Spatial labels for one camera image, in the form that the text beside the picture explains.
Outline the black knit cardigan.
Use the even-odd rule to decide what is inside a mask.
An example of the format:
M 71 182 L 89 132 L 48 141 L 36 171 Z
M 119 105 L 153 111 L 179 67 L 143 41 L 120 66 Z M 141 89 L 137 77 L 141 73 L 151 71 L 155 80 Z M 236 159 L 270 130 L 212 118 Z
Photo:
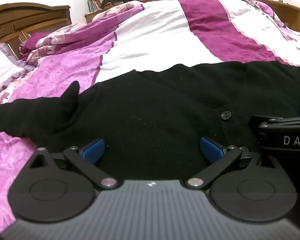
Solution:
M 300 67 L 277 61 L 225 62 L 137 72 L 58 98 L 0 105 L 0 132 L 50 152 L 106 142 L 98 166 L 117 179 L 185 180 L 207 165 L 199 141 L 256 149 L 250 118 L 296 117 Z

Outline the folded purple floral quilt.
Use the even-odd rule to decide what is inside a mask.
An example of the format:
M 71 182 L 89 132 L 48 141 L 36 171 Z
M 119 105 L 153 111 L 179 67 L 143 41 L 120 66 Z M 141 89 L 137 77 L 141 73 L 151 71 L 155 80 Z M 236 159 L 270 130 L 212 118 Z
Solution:
M 19 46 L 21 59 L 36 65 L 48 55 L 58 55 L 88 46 L 113 33 L 121 23 L 144 10 L 141 2 L 132 1 L 112 7 L 95 16 L 91 23 L 61 27 L 51 33 L 37 32 Z

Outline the brown wooden footboard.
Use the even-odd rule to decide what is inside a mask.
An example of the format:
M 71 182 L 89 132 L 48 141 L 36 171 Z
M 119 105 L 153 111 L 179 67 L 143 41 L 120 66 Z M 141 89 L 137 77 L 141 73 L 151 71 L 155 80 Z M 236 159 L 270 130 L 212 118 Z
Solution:
M 289 3 L 284 3 L 283 1 L 274 0 L 254 0 L 260 1 L 267 4 L 273 9 L 277 16 L 282 22 L 286 23 L 287 26 L 294 30 L 300 32 L 300 8 Z

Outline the floral lilac pillow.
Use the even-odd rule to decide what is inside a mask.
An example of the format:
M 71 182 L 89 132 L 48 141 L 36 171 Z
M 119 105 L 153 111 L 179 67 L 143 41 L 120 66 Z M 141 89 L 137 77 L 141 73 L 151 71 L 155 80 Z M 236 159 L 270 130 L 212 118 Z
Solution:
M 29 68 L 22 61 L 8 56 L 8 51 L 3 43 L 0 43 L 0 92 L 14 79 L 23 76 Z

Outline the purple white bed cover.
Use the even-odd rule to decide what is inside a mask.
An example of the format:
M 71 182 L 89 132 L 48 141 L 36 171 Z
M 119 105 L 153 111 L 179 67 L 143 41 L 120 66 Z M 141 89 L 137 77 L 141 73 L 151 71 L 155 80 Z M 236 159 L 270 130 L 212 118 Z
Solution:
M 300 65 L 300 32 L 271 7 L 248 0 L 160 0 L 88 46 L 37 61 L 26 76 L 0 93 L 18 98 L 55 97 L 78 81 L 81 90 L 131 70 L 156 72 L 181 63 L 273 61 Z

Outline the row of books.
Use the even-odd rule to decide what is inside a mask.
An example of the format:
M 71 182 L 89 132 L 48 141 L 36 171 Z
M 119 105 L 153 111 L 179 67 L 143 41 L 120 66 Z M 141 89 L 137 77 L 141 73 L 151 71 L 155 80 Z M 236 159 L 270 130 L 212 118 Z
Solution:
M 101 4 L 104 0 L 87 0 L 89 12 L 101 10 Z

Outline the brown wooden headboard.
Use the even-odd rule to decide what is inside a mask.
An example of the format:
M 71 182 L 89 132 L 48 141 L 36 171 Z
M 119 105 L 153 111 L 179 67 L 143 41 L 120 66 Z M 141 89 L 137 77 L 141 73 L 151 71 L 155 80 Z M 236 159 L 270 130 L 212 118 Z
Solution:
M 50 7 L 38 3 L 0 5 L 0 42 L 20 59 L 19 46 L 34 33 L 51 33 L 71 24 L 68 5 Z

